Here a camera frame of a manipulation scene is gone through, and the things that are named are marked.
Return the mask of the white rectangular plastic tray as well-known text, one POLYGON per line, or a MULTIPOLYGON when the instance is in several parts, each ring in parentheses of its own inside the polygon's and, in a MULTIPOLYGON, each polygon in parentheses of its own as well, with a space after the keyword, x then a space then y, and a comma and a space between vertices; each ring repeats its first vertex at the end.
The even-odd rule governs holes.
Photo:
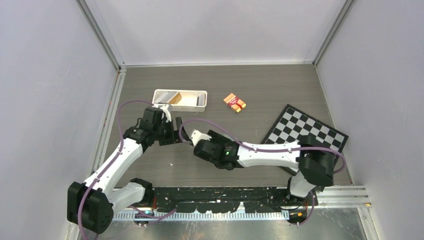
POLYGON ((200 113, 206 110, 208 92, 205 90, 156 89, 154 105, 169 104, 174 112, 200 113))

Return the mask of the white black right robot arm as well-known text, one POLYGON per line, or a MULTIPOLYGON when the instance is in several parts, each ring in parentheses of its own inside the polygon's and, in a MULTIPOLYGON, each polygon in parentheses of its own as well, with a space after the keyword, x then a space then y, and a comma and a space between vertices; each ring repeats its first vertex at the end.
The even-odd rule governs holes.
POLYGON ((231 171, 254 166, 296 169, 285 192, 291 205, 299 205, 315 187, 334 184, 335 152, 320 146, 311 136, 290 143, 253 144, 238 143, 212 130, 208 133, 193 130, 189 139, 193 154, 218 169, 231 171))

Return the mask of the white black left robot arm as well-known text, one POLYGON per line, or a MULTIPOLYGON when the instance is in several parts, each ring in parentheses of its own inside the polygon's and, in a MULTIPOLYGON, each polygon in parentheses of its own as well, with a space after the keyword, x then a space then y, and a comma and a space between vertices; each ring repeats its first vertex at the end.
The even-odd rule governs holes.
POLYGON ((154 200, 150 182, 132 179, 114 190, 123 174, 155 142, 161 146, 180 143, 172 121, 172 105, 154 104, 144 110, 137 125, 128 128, 109 158, 84 182, 73 182, 67 190, 67 220, 96 234, 111 224, 114 214, 138 203, 148 207, 154 200))

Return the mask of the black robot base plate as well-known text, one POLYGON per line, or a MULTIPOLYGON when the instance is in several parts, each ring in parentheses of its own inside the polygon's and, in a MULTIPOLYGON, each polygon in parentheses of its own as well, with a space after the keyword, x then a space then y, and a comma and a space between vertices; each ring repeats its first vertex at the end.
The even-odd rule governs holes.
POLYGON ((234 213, 244 207, 246 213, 273 213, 312 206, 312 197, 290 196, 286 187, 155 187, 148 202, 134 207, 154 208, 160 213, 234 213))

